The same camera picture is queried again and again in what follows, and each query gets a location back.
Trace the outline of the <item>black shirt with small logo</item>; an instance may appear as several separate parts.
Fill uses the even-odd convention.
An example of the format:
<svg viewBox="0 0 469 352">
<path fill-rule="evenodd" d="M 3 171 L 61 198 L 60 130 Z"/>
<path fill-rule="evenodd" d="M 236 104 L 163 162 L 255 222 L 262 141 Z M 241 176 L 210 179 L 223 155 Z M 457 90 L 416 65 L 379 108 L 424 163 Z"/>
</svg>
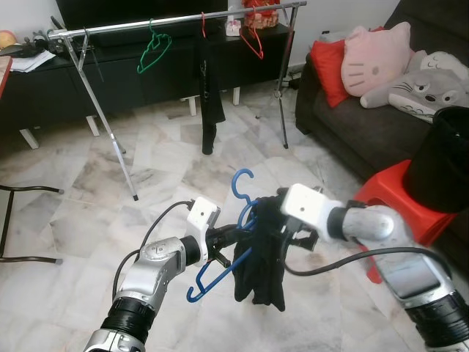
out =
<svg viewBox="0 0 469 352">
<path fill-rule="evenodd" d="M 281 213 L 284 192 L 278 190 L 274 197 L 261 197 L 254 206 L 254 225 L 249 238 L 235 246 L 238 257 L 251 249 L 251 254 L 235 268 L 234 299 L 241 302 L 254 294 L 252 303 L 272 305 L 284 312 L 284 258 L 281 245 L 284 235 L 281 228 L 286 217 Z"/>
</svg>

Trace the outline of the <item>blue clothes hanger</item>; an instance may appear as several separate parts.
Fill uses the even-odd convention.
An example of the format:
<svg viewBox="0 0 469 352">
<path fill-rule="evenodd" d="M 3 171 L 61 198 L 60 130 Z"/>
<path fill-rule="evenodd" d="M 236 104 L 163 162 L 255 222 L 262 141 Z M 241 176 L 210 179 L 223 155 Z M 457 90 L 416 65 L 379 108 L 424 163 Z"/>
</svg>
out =
<svg viewBox="0 0 469 352">
<path fill-rule="evenodd" d="M 236 171 L 234 175 L 232 175 L 232 180 L 231 180 L 231 190 L 232 194 L 234 194 L 234 197 L 237 197 L 238 199 L 244 200 L 245 201 L 245 207 L 242 208 L 238 218 L 243 218 L 243 217 L 248 217 L 248 216 L 255 216 L 254 215 L 254 208 L 259 202 L 259 198 L 252 199 L 249 195 L 247 194 L 241 194 L 240 191 L 237 190 L 237 182 L 239 177 L 241 175 L 248 175 L 249 178 L 254 178 L 254 172 L 251 171 L 251 169 L 244 168 Z M 213 281 L 211 281 L 210 284 L 205 284 L 202 281 L 202 277 L 204 277 L 205 272 L 207 272 L 207 269 L 210 267 L 211 263 L 217 262 L 218 261 L 211 261 L 211 262 L 206 262 L 204 265 L 202 265 L 202 268 L 196 275 L 195 279 L 195 285 L 191 286 L 188 288 L 187 291 L 187 300 L 191 303 L 195 303 L 197 301 L 200 301 L 200 299 L 204 298 L 205 295 L 209 291 L 211 291 L 212 288 L 214 288 L 217 284 L 220 284 L 222 279 L 225 279 L 228 277 L 228 275 L 231 274 L 231 272 L 235 271 L 235 269 L 238 269 L 241 267 L 242 263 L 245 261 L 245 259 L 249 258 L 249 255 L 251 255 L 252 251 L 254 249 L 248 248 L 245 249 L 242 254 L 239 254 L 237 258 L 234 259 L 234 261 L 231 261 L 230 267 L 224 267 L 224 271 L 221 272 L 218 277 L 214 278 Z"/>
</svg>

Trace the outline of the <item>black jersey with red trim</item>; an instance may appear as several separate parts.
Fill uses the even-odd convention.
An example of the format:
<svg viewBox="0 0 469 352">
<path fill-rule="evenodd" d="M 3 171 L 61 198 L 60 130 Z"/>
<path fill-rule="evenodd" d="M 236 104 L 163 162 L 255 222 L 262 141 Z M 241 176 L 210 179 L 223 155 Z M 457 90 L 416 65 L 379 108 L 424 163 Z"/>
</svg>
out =
<svg viewBox="0 0 469 352">
<path fill-rule="evenodd" d="M 202 116 L 202 154 L 211 155 L 218 123 L 226 120 L 221 100 L 220 84 L 215 77 L 211 47 L 204 34 L 195 34 L 193 76 L 199 83 L 199 103 Z"/>
</svg>

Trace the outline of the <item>green plastic clothes hanger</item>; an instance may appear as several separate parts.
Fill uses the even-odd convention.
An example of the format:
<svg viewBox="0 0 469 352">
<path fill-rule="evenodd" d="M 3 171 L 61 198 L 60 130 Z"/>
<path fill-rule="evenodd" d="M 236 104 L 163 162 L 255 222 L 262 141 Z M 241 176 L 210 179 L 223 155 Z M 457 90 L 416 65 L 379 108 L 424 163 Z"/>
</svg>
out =
<svg viewBox="0 0 469 352">
<path fill-rule="evenodd" d="M 149 70 L 154 64 L 164 57 L 164 54 L 170 50 L 173 45 L 173 37 L 170 34 L 160 33 L 154 30 L 153 19 L 150 19 L 147 24 L 148 30 L 150 30 L 151 38 L 147 47 L 144 48 L 141 54 L 136 71 L 138 74 L 143 74 Z"/>
</svg>

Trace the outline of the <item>red plastic stool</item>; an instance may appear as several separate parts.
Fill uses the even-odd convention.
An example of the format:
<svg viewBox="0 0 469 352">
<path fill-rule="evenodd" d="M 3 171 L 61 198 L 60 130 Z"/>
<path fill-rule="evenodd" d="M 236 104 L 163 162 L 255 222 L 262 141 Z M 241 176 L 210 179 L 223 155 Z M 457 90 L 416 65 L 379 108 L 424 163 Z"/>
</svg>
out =
<svg viewBox="0 0 469 352">
<path fill-rule="evenodd" d="M 428 247 L 448 228 L 456 214 L 427 208 L 410 197 L 403 186 L 403 177 L 410 164 L 411 161 L 404 160 L 372 175 L 356 191 L 354 199 L 367 205 L 387 205 L 395 209 L 411 228 L 415 241 Z"/>
</svg>

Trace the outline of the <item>dark grey fabric sofa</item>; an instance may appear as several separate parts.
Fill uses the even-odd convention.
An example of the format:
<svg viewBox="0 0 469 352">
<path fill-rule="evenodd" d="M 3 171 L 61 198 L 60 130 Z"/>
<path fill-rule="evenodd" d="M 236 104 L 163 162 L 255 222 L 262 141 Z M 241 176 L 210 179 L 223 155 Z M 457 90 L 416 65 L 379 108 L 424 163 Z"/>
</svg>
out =
<svg viewBox="0 0 469 352">
<path fill-rule="evenodd" d="M 411 26 L 418 49 L 447 51 L 468 60 L 468 0 L 399 0 L 383 27 L 403 21 Z M 328 190 L 338 191 L 342 178 L 363 183 L 373 174 L 411 157 L 431 128 L 428 123 L 393 107 L 365 109 L 354 98 L 336 107 L 328 105 L 325 85 L 308 53 L 298 83 L 295 127 L 332 155 L 332 164 L 343 172 L 321 168 Z"/>
</svg>

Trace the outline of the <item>black plastic bucket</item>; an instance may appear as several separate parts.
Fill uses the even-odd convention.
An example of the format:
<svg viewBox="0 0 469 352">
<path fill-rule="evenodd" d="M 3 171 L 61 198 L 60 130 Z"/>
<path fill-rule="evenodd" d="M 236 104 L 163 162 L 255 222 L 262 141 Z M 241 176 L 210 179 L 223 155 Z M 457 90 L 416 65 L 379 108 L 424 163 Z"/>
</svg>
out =
<svg viewBox="0 0 469 352">
<path fill-rule="evenodd" d="M 469 108 L 437 111 L 432 126 L 410 160 L 405 191 L 423 207 L 459 213 L 469 207 Z"/>
</svg>

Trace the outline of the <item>black TV cabinet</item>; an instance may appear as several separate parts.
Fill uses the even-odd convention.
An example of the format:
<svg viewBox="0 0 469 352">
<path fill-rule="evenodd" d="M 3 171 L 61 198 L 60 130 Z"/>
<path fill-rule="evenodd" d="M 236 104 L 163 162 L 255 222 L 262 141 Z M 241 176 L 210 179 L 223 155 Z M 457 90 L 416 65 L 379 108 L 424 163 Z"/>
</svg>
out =
<svg viewBox="0 0 469 352">
<path fill-rule="evenodd" d="M 221 89 L 274 81 L 278 78 L 287 26 L 261 29 L 265 58 L 258 59 L 239 37 L 214 34 L 210 47 L 214 73 Z M 194 38 L 174 38 L 167 54 L 153 67 L 138 74 L 144 43 L 97 49 L 104 81 L 98 77 L 93 58 L 84 63 L 84 73 L 104 113 L 117 113 L 141 106 L 195 96 L 193 76 Z M 0 98 L 0 135 L 57 122 L 83 122 L 96 110 L 70 58 L 56 56 L 30 73 L 11 73 Z"/>
</svg>

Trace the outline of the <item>red cushion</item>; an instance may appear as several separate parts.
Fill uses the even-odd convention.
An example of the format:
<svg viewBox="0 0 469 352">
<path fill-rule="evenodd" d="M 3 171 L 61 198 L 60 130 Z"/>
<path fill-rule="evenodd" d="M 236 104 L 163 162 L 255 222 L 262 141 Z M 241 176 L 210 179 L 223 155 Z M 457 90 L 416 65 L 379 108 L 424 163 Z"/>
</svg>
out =
<svg viewBox="0 0 469 352">
<path fill-rule="evenodd" d="M 334 43 L 314 41 L 309 57 L 316 70 L 322 88 L 325 90 L 329 107 L 335 108 L 350 95 L 344 87 L 341 77 L 341 65 L 344 57 L 345 40 Z"/>
</svg>

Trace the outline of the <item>pink cat face pillow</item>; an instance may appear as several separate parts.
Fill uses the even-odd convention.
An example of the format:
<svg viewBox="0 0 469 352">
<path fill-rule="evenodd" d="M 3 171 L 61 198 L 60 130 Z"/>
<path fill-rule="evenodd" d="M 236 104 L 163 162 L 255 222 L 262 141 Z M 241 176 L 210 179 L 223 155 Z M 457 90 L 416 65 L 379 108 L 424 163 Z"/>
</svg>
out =
<svg viewBox="0 0 469 352">
<path fill-rule="evenodd" d="M 361 97 L 405 73 L 413 54 L 410 37 L 407 21 L 375 32 L 356 26 L 344 40 L 341 79 L 345 90 Z"/>
</svg>

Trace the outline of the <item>white tissue box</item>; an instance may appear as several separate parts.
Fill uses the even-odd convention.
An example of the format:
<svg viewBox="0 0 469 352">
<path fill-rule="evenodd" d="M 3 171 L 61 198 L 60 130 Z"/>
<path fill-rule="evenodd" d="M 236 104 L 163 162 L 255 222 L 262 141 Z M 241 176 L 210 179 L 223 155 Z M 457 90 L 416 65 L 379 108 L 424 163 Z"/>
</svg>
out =
<svg viewBox="0 0 469 352">
<path fill-rule="evenodd" d="M 224 21 L 224 33 L 227 37 L 240 37 L 242 23 L 235 15 L 229 15 Z"/>
</svg>

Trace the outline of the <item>side table with lace cover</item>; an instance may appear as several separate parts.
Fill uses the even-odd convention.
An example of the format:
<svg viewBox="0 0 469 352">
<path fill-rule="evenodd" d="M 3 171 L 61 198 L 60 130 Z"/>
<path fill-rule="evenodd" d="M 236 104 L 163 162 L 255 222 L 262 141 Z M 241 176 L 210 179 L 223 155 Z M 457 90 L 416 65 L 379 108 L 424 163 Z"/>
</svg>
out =
<svg viewBox="0 0 469 352">
<path fill-rule="evenodd" d="M 338 41 L 345 40 L 351 33 L 351 30 L 322 31 L 317 41 L 318 43 L 337 43 Z"/>
</svg>

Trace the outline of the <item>red robed figurine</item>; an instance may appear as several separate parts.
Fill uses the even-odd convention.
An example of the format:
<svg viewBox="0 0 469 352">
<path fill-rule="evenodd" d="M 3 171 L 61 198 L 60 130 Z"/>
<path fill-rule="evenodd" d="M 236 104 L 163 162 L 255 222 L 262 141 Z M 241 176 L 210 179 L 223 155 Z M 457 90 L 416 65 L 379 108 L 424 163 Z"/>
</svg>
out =
<svg viewBox="0 0 469 352">
<path fill-rule="evenodd" d="M 244 9 L 280 4 L 281 0 L 241 0 Z M 271 28 L 279 23 L 278 10 L 248 11 L 243 18 L 243 26 L 254 29 Z"/>
</svg>

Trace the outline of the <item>pale grey Totoro plush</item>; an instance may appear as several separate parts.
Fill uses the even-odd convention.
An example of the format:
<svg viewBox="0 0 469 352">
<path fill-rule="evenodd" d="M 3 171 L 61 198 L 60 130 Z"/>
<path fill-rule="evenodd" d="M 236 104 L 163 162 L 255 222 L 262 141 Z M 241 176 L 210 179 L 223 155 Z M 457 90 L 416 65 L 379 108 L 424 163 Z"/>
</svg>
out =
<svg viewBox="0 0 469 352">
<path fill-rule="evenodd" d="M 469 80 L 468 67 L 445 51 L 433 51 L 431 54 L 427 54 L 426 51 L 416 51 L 411 56 L 405 73 L 414 73 L 417 70 L 426 70 L 426 68 L 451 70 L 460 80 Z"/>
</svg>

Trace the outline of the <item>large black television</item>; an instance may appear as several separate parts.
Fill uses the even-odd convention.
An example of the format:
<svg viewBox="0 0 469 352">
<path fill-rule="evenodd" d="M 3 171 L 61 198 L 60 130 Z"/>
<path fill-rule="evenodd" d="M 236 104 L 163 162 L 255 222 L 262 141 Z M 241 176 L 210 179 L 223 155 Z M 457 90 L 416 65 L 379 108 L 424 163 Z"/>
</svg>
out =
<svg viewBox="0 0 469 352">
<path fill-rule="evenodd" d="M 165 19 L 230 9 L 240 0 L 56 0 L 68 29 Z"/>
</svg>

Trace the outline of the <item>silver metal clothes rack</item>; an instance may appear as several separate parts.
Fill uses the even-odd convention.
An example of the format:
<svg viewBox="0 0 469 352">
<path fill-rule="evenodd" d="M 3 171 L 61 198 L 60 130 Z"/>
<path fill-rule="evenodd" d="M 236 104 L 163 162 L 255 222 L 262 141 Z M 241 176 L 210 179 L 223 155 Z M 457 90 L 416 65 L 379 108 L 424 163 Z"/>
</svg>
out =
<svg viewBox="0 0 469 352">
<path fill-rule="evenodd" d="M 249 12 L 261 12 L 261 11 L 276 11 L 281 9 L 291 9 L 290 13 L 290 21 L 288 25 L 288 41 L 284 46 L 284 59 L 281 61 L 281 74 L 284 74 L 286 71 L 288 59 L 291 54 L 292 50 L 292 41 L 294 40 L 295 36 L 295 22 L 296 17 L 298 16 L 299 7 L 304 7 L 308 4 L 306 0 L 296 0 L 295 2 L 286 2 L 281 4 L 267 4 L 267 6 L 261 7 L 251 7 L 250 9 L 238 9 L 238 10 L 225 10 L 225 11 L 215 11 L 209 13 L 199 13 L 199 14 L 191 14 L 185 16 L 177 16 L 177 17 L 170 17 L 164 19 L 150 19 L 148 21 L 132 21 L 132 23 L 120 23 L 120 24 L 112 24 L 111 26 L 98 26 L 98 27 L 91 27 L 91 28 L 83 28 L 83 29 L 76 29 L 76 30 L 67 30 L 64 32 L 51 34 L 50 39 L 53 38 L 61 38 L 66 44 L 67 52 L 70 55 L 70 60 L 73 62 L 73 67 L 79 74 L 81 79 L 81 83 L 83 83 L 85 91 L 90 98 L 92 105 L 96 110 L 96 117 L 101 121 L 105 131 L 107 131 L 107 135 L 111 140 L 111 144 L 114 147 L 115 157 L 119 161 L 119 165 L 121 167 L 122 173 L 126 179 L 126 183 L 128 185 L 128 191 L 130 191 L 130 195 L 133 200 L 138 201 L 139 195 L 136 190 L 136 186 L 130 177 L 130 171 L 128 171 L 128 167 L 124 160 L 124 153 L 125 151 L 121 147 L 115 133 L 111 129 L 110 124 L 108 124 L 108 120 L 106 114 L 104 114 L 103 108 L 101 108 L 100 103 L 98 103 L 98 99 L 96 94 L 89 83 L 86 74 L 84 73 L 84 61 L 87 58 L 87 48 L 89 44 L 89 40 L 91 36 L 94 34 L 106 34 L 111 32 L 122 32 L 128 30 L 134 30 L 138 28 L 147 28 L 151 29 L 153 26 L 170 26 L 170 24 L 175 23 L 184 23 L 184 21 L 201 21 L 202 19 L 218 19 L 218 18 L 225 18 L 230 15 L 241 15 L 247 14 Z"/>
</svg>

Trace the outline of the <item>stack of white papers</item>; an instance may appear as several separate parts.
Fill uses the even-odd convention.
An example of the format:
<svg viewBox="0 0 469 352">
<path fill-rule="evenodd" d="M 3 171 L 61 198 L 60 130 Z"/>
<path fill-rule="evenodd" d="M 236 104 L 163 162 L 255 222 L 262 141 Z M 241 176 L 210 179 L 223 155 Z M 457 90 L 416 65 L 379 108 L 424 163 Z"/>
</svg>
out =
<svg viewBox="0 0 469 352">
<path fill-rule="evenodd" d="M 30 58 L 13 58 L 11 60 L 11 70 L 14 73 L 30 73 L 54 57 L 56 57 L 56 54 L 52 54 L 50 51 L 41 51 L 41 53 Z"/>
</svg>

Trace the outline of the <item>marble table with red rim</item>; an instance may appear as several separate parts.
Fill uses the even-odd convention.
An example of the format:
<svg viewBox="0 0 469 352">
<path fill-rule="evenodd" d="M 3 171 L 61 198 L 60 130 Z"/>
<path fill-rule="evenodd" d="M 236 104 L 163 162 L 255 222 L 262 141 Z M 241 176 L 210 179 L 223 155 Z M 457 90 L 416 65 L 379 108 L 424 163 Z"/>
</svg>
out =
<svg viewBox="0 0 469 352">
<path fill-rule="evenodd" d="M 9 81 L 11 67 L 12 58 L 9 56 L 0 56 L 0 98 L 2 98 L 7 81 Z"/>
</svg>

